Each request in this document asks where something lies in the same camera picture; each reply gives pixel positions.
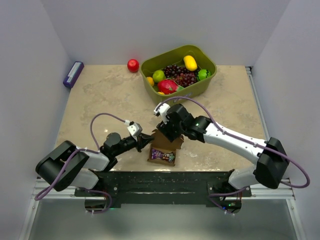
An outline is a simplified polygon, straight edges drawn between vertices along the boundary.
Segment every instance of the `dragon fruit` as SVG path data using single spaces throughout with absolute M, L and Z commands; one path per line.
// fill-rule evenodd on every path
M 171 79 L 165 79 L 158 83 L 158 88 L 164 94 L 173 94 L 184 87 L 178 85 L 175 81 Z

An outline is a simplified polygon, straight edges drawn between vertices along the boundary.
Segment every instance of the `table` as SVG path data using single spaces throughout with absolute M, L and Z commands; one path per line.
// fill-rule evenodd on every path
M 219 65 L 208 89 L 195 98 L 221 125 L 254 138 L 264 138 L 250 81 L 244 66 Z M 206 113 L 192 102 L 183 105 L 194 117 Z M 96 149 L 90 135 L 90 121 L 98 113 L 111 113 L 139 123 L 143 133 L 151 134 L 160 117 L 153 115 L 155 104 L 145 91 L 139 72 L 126 65 L 86 65 L 70 92 L 56 144 L 65 140 L 79 147 Z M 100 145 L 109 133 L 129 136 L 126 126 L 109 116 L 98 117 L 93 132 Z M 251 163 L 243 157 L 212 144 L 185 138 L 177 152 L 175 166 L 147 162 L 149 147 L 135 149 L 117 157 L 113 171 L 229 171 Z

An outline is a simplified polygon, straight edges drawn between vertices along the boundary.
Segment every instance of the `open cardboard box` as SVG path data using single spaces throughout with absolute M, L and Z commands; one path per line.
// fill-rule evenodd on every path
M 170 142 L 158 129 L 152 131 L 152 136 L 154 140 L 150 144 L 149 150 L 149 158 L 148 162 L 163 164 L 167 166 L 174 166 L 176 158 L 177 158 L 177 149 L 181 149 L 182 144 L 184 143 L 184 136 L 180 136 L 175 139 L 173 142 Z M 172 161 L 168 161 L 161 158 L 152 159 L 152 149 L 158 150 L 164 154 L 173 153 L 174 159 Z

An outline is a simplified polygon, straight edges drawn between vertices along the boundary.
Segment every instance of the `plastic bin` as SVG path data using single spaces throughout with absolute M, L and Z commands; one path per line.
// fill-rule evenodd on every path
M 207 69 L 211 72 L 212 75 L 172 94 L 159 94 L 157 85 L 154 84 L 154 86 L 151 86 L 147 80 L 147 77 L 152 77 L 155 71 L 164 69 L 168 65 L 184 65 L 185 63 L 183 58 L 187 55 L 194 57 L 198 68 Z M 144 61 L 141 64 L 139 71 L 143 77 L 145 90 L 150 95 L 153 102 L 157 105 L 158 103 L 171 97 L 184 96 L 193 98 L 202 94 L 207 90 L 211 79 L 216 75 L 217 66 L 207 55 L 204 54 L 204 52 L 200 48 L 194 45 L 184 45 Z M 183 101 L 185 100 L 174 99 L 172 101 L 169 101 L 168 104 L 172 106 L 173 104 L 178 104 Z

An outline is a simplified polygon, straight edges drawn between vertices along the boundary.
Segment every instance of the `cardboard flap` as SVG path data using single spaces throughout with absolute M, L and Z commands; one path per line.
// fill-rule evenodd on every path
M 174 151 L 176 149 L 181 149 L 181 146 L 184 143 L 184 136 L 182 135 L 173 142 L 170 142 L 158 129 L 154 129 L 152 132 L 153 134 L 151 136 L 154 137 L 154 140 L 151 144 L 155 148 Z

